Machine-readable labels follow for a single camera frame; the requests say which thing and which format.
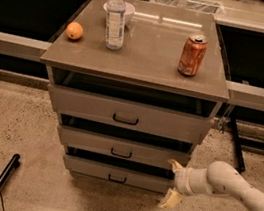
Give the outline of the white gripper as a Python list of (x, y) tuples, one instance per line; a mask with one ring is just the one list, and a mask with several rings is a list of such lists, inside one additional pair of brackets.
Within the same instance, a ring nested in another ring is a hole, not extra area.
[(182, 201), (182, 195), (213, 195), (214, 188), (207, 180), (206, 169), (184, 168), (173, 159), (169, 159), (168, 162), (172, 166), (173, 173), (175, 173), (174, 185), (176, 189), (169, 189), (166, 192), (166, 196), (158, 204), (159, 208), (173, 208)]

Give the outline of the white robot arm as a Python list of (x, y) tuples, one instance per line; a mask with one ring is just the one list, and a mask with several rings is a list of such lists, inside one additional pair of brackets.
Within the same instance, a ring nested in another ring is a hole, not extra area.
[(231, 196), (239, 200), (248, 211), (264, 211), (264, 193), (249, 184), (234, 167), (223, 161), (215, 161), (201, 169), (182, 167), (170, 159), (175, 180), (162, 198), (159, 207), (171, 209), (185, 196)]

